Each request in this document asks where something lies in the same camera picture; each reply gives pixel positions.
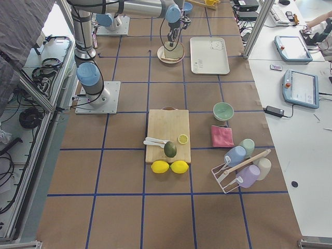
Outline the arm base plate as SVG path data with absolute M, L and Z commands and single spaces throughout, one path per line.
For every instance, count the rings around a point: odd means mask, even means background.
M 82 87 L 80 94 L 84 96 L 79 98 L 76 104 L 76 115 L 103 115 L 116 114 L 120 94 L 120 81 L 105 81 L 104 90 L 99 96 L 88 95 Z
M 97 35 L 99 36 L 126 36 L 129 31 L 130 17 L 111 14 L 97 14 Z

